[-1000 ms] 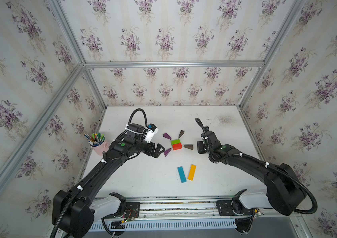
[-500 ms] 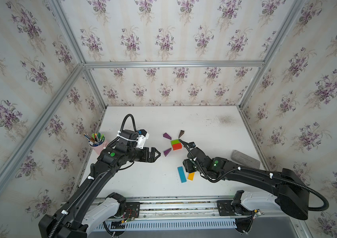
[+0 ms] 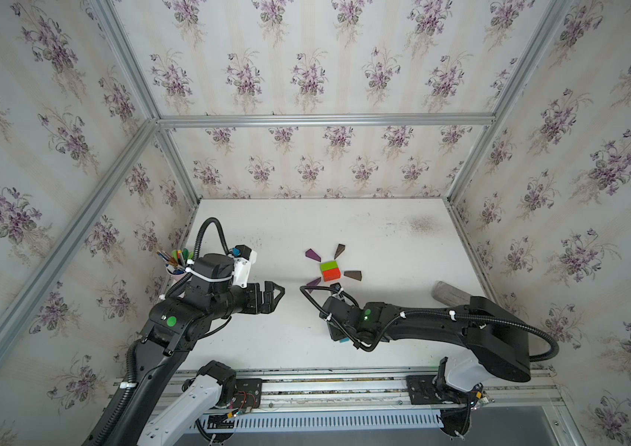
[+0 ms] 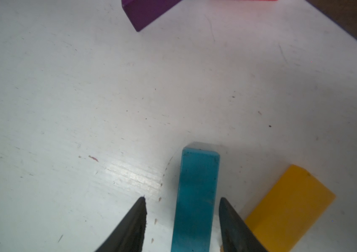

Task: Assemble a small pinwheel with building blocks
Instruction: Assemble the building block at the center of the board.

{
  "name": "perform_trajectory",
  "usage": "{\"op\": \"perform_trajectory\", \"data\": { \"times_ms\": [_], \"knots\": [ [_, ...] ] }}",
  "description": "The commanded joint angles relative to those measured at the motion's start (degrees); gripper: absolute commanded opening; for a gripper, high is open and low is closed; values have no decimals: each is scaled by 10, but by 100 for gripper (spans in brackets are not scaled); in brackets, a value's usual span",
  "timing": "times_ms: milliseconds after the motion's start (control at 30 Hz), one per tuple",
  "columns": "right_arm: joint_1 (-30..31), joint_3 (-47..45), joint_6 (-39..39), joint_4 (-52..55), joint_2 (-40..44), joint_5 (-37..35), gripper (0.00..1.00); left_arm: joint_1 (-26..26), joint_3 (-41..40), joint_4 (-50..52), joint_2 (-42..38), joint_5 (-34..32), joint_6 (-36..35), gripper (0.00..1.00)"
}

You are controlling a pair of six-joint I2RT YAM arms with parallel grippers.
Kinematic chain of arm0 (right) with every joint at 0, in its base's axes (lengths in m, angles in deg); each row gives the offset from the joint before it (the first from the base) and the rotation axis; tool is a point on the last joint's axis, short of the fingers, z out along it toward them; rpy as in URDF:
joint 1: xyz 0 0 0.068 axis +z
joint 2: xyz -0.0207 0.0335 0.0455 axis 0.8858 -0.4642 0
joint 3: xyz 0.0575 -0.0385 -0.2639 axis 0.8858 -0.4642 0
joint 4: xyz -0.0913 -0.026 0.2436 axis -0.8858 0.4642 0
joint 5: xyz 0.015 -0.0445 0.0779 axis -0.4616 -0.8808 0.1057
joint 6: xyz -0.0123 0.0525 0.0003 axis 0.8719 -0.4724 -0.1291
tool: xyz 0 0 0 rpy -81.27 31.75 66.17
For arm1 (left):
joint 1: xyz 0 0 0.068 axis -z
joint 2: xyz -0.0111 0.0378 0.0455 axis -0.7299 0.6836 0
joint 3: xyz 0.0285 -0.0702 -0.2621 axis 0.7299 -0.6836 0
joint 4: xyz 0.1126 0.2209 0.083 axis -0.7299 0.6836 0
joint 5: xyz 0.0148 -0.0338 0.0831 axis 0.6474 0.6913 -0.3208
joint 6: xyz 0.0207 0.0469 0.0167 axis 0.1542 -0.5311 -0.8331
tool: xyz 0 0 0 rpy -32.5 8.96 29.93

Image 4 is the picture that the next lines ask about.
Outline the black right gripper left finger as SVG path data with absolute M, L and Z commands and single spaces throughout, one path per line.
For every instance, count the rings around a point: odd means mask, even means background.
M 140 197 L 96 252 L 141 252 L 146 218 L 146 201 Z

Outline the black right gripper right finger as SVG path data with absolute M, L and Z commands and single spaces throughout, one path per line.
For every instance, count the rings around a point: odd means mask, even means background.
M 219 202 L 219 223 L 224 252 L 267 252 L 224 197 Z

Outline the teal long block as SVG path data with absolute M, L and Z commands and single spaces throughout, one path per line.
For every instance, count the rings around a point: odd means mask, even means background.
M 172 252 L 210 250 L 220 154 L 212 145 L 191 142 L 182 150 Z

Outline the yellow long block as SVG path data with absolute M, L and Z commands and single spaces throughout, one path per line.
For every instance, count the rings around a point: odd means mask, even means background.
M 291 165 L 245 219 L 269 252 L 289 252 L 336 195 L 304 168 Z

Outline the purple triangle block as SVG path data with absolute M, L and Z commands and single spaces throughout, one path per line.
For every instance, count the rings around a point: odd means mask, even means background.
M 158 19 L 181 0 L 122 0 L 122 8 L 137 32 Z

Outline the red rectangular block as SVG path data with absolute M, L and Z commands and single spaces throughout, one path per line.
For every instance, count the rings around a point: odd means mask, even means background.
M 277 0 L 236 0 L 236 1 L 268 1 L 268 2 L 272 2 L 272 1 L 277 1 Z

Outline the brown triangle block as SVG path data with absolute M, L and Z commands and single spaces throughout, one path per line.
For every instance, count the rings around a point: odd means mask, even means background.
M 357 0 L 307 0 L 357 40 Z

